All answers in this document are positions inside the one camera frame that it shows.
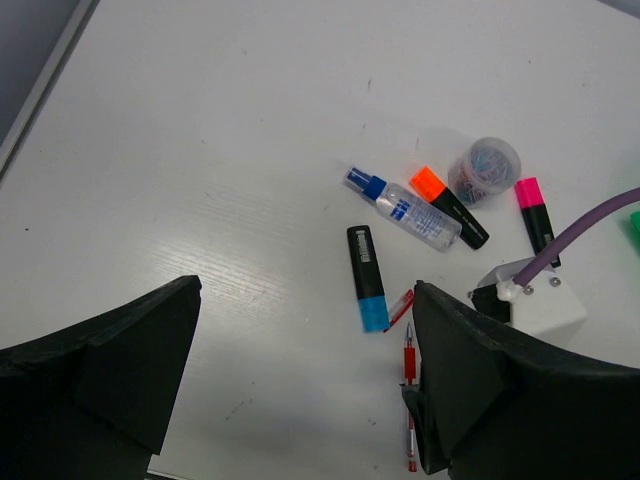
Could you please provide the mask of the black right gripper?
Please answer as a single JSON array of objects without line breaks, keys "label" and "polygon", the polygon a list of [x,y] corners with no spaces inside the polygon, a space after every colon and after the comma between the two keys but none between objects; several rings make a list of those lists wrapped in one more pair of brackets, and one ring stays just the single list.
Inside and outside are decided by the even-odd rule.
[{"label": "black right gripper", "polygon": [[[511,304],[498,298],[497,285],[477,287],[468,293],[475,309],[503,324],[511,322]],[[422,470],[427,475],[439,473],[450,467],[445,457],[435,422],[432,405],[419,385],[403,384],[402,398],[413,421],[416,451]]]}]

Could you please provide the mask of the red gel pen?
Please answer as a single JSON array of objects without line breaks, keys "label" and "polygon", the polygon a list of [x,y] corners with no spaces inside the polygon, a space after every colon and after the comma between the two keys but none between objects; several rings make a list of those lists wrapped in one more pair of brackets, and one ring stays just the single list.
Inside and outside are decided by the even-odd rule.
[{"label": "red gel pen", "polygon": [[[407,324],[404,340],[404,377],[405,384],[412,386],[416,380],[416,353],[413,345],[414,333],[411,323]],[[415,458],[415,427],[413,418],[407,413],[407,431],[406,431],[406,456],[408,462],[408,471],[415,473],[417,471],[417,463]]]}]

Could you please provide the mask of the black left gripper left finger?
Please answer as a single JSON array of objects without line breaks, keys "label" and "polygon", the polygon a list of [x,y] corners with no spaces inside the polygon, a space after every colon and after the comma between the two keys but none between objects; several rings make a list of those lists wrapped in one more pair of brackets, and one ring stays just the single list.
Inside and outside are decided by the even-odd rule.
[{"label": "black left gripper left finger", "polygon": [[160,453],[202,285],[179,277],[1,352],[4,479],[142,479]]}]

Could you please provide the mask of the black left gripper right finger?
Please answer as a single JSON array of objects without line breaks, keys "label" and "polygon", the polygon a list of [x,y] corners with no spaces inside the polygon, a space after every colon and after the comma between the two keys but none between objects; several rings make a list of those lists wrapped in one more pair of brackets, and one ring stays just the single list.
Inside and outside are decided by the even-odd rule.
[{"label": "black left gripper right finger", "polygon": [[639,372],[540,341],[418,282],[417,385],[452,479],[635,479]]}]

